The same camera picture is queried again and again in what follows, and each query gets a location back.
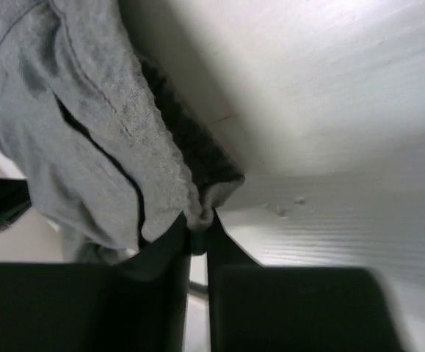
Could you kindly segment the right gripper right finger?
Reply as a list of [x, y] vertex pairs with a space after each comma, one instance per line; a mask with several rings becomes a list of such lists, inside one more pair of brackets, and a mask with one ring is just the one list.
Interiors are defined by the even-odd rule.
[[213, 351], [404, 350], [369, 270], [260, 264], [219, 219], [206, 244]]

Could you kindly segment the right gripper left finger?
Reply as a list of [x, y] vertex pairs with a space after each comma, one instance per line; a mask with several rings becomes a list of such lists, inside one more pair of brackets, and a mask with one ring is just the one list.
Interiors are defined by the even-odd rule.
[[0, 263], [0, 351], [181, 351], [186, 219], [118, 265]]

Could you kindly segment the grey shorts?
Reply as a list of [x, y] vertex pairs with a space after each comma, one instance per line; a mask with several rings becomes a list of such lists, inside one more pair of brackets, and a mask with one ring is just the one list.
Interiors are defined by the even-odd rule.
[[0, 1], [0, 151], [82, 263], [121, 262], [180, 215], [204, 231], [244, 181], [117, 1]]

